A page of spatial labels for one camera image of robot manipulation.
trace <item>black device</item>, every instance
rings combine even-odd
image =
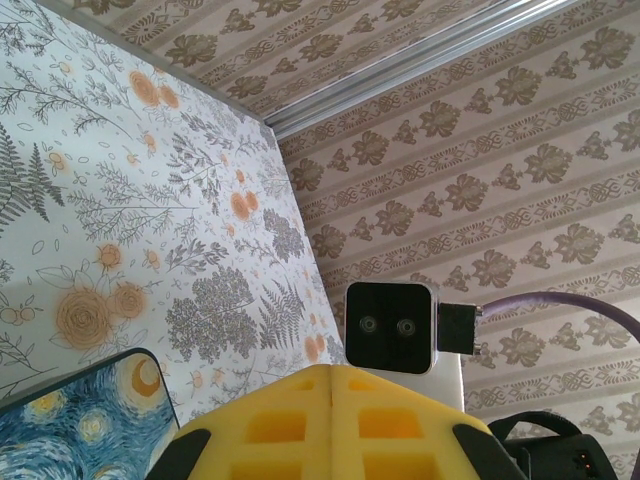
[[[508,439],[518,422],[545,427],[557,435]],[[489,424],[493,435],[529,480],[617,480],[598,441],[559,415],[529,411]]]
[[[436,298],[418,283],[352,283],[346,294],[349,363],[422,374],[435,361]]]
[[[345,352],[356,367],[424,374],[437,352],[472,355],[475,305],[439,303],[414,282],[355,282],[345,298]]]

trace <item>striped damask wallpaper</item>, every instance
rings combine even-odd
[[[338,321],[362,278],[480,304],[568,291],[640,317],[639,24],[637,1],[587,0],[283,139]],[[469,412],[551,409],[630,476],[640,347],[626,331],[544,305],[489,319],[480,340]]]
[[[489,0],[59,1],[263,116],[490,4]]]

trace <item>camera lens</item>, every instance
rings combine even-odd
[[[398,333],[403,337],[410,337],[416,333],[416,324],[413,323],[413,320],[403,318],[398,322]]]
[[[360,328],[364,333],[373,333],[376,331],[376,328],[378,328],[378,322],[376,322],[376,319],[373,317],[362,317],[360,319]]]

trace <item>webcam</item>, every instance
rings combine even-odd
[[[420,283],[347,288],[345,353],[354,366],[424,374],[435,362],[436,295]]]
[[[460,359],[477,352],[475,305],[441,303],[429,285],[355,282],[345,298],[347,361],[462,408]]]

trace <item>cable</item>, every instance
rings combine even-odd
[[[629,331],[631,335],[640,343],[640,322],[618,307],[598,300],[597,298],[585,297],[575,293],[566,292],[530,292],[520,295],[501,298],[495,302],[487,303],[482,307],[482,316],[478,319],[478,325],[484,320],[497,313],[512,310],[524,305],[540,305],[560,303],[563,305],[573,305],[592,310],[600,315],[610,318]],[[636,464],[631,473],[631,480],[640,480],[640,451],[636,457]]]

